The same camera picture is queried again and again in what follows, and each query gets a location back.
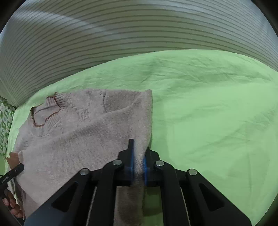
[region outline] neckline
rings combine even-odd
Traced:
[[[37,125],[34,120],[33,112],[34,108],[30,109],[30,113],[28,116],[28,125],[35,136],[44,136],[50,132],[52,127],[66,114],[67,110],[67,101],[65,98],[65,94],[58,94],[57,92],[54,96],[47,97],[43,104],[47,106],[59,106],[59,110],[54,112],[49,117],[45,119],[45,123],[42,125]]]

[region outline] knit fabric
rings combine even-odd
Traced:
[[[150,90],[87,89],[47,97],[31,109],[14,148],[25,165],[17,183],[26,217],[80,169],[97,170],[116,159],[133,138],[135,181],[117,189],[114,225],[140,225],[151,128]]]

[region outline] brown fabric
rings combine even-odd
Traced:
[[[51,107],[57,106],[60,110],[53,112]],[[37,125],[33,112],[44,112],[45,123]],[[117,189],[114,225],[140,225],[143,157],[151,137],[151,115],[150,90],[87,89],[56,94],[30,111],[14,148],[25,165],[17,182],[26,217],[81,168],[100,169],[116,159],[133,138],[134,186]]]

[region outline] checkered pillow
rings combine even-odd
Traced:
[[[8,138],[15,108],[0,96],[0,156],[6,158]]]

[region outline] sweater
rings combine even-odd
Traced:
[[[118,187],[114,225],[140,225],[143,158],[152,128],[150,90],[86,89],[55,93],[30,110],[13,152],[25,165],[17,177],[28,217],[80,169],[91,171],[117,159],[134,139],[135,180]]]

